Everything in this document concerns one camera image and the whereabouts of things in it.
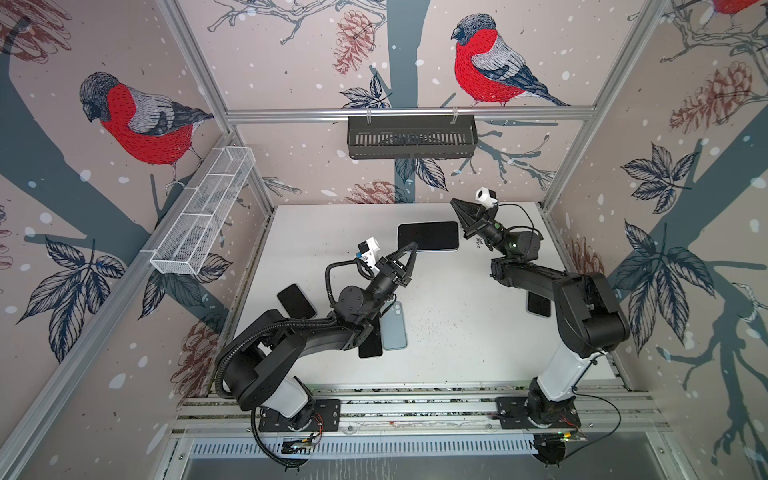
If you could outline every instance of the phone screen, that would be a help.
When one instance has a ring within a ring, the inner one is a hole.
[[[419,252],[426,250],[457,250],[458,223],[424,222],[403,223],[397,227],[397,247],[411,242],[419,245]]]
[[[306,299],[304,293],[295,283],[277,294],[277,299],[288,316],[297,320],[307,320],[317,315],[315,307]]]

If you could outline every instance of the white tabletop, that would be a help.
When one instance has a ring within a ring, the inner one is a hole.
[[[562,269],[544,222],[533,203],[521,203],[541,229],[536,263]],[[382,255],[397,250],[401,223],[457,220],[450,204],[285,205],[275,214],[243,314],[240,334],[263,312],[286,315],[277,293],[297,283],[318,316],[329,311],[323,274],[329,263],[349,260],[357,244],[375,237]],[[515,207],[499,209],[505,226],[526,225]],[[360,359],[356,350],[326,351],[300,358],[290,376],[312,385],[346,388],[378,386],[468,386],[524,382],[540,374],[560,343],[551,318],[525,311],[526,292],[496,283],[489,274],[492,258],[477,237],[459,239],[455,252],[420,252],[411,283],[396,291],[406,319],[408,346],[382,356]],[[354,266],[332,271],[333,293],[347,285],[365,288]],[[605,359],[585,379],[613,379]]]

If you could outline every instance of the wire mesh basket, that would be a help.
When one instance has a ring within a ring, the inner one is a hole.
[[[475,154],[478,131],[473,115],[350,117],[349,157],[467,158]]]
[[[200,272],[254,163],[248,147],[221,149],[150,260],[160,273]]]

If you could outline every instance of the gray floor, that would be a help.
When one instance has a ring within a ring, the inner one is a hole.
[[[614,433],[563,462],[545,468],[528,455],[388,457],[313,460],[299,472],[284,472],[269,459],[204,459],[187,464],[184,480],[294,478],[296,480],[654,480],[664,478],[643,433]]]

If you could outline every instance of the white wire basket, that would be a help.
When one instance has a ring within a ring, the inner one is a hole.
[[[254,163],[248,147],[221,149],[152,256],[150,262],[157,271],[187,275],[200,272]]]

